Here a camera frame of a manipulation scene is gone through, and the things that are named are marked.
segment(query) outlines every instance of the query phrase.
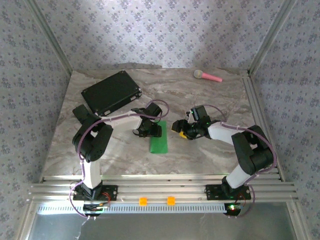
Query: black mounting bracket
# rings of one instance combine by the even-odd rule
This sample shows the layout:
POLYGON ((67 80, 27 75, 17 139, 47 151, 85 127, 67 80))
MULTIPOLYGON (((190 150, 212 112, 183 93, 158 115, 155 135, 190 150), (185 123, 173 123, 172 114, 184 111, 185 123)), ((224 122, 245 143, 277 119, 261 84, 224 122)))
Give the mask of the black mounting bracket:
POLYGON ((92 204, 92 203, 83 204, 84 215, 86 215, 87 217, 88 216, 98 217, 103 212, 103 209, 102 208, 97 209, 96 207, 97 207, 97 204, 92 204))
POLYGON ((110 201, 116 201, 118 195, 117 185, 102 185, 99 184, 94 189, 88 191, 88 187, 85 184, 79 185, 74 189, 73 200, 74 201, 101 201, 107 202, 108 197, 102 193, 107 193, 110 196, 110 201))
POLYGON ((221 184, 208 184, 205 185, 204 193, 206 194, 206 199, 208 201, 212 200, 245 200, 251 199, 251 194, 248 186, 241 186, 236 189, 236 191, 227 194, 221 184))

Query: glass panel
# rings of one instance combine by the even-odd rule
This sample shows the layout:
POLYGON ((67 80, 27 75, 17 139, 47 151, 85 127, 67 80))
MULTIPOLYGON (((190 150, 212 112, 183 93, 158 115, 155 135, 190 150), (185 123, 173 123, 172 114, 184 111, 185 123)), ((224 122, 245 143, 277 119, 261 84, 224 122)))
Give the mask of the glass panel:
POLYGON ((220 213, 38 214, 31 240, 295 240, 284 203, 257 203, 243 218, 220 213))

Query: black box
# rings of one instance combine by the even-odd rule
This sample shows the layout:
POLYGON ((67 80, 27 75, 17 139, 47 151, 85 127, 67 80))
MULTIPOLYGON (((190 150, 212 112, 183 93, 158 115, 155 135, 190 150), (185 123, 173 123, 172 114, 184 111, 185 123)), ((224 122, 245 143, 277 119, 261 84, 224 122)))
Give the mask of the black box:
POLYGON ((126 71, 120 71, 81 92, 91 111, 99 116, 118 110, 142 95, 126 71))

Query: small orange block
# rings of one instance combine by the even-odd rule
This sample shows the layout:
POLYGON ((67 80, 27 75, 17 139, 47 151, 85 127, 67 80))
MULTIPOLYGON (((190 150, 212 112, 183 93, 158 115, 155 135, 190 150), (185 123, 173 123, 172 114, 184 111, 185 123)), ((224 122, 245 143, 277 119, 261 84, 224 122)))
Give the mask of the small orange block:
POLYGON ((147 198, 146 197, 139 198, 139 206, 147 206, 147 198))
POLYGON ((176 205, 176 198, 174 196, 168 196, 167 204, 170 206, 176 205))

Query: yellow part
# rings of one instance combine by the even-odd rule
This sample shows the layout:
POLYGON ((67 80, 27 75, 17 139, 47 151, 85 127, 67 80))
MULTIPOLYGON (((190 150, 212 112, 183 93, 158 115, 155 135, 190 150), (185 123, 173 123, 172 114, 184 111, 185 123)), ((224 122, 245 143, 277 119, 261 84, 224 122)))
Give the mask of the yellow part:
POLYGON ((179 136, 180 136, 180 137, 183 137, 184 139, 187 139, 187 137, 185 136, 185 134, 184 134, 183 131, 181 131, 181 132, 179 133, 179 136))
POLYGON ((170 206, 176 205, 176 198, 174 196, 168 196, 167 204, 170 206))
POLYGON ((147 198, 146 197, 140 197, 139 199, 139 206, 147 206, 147 198))

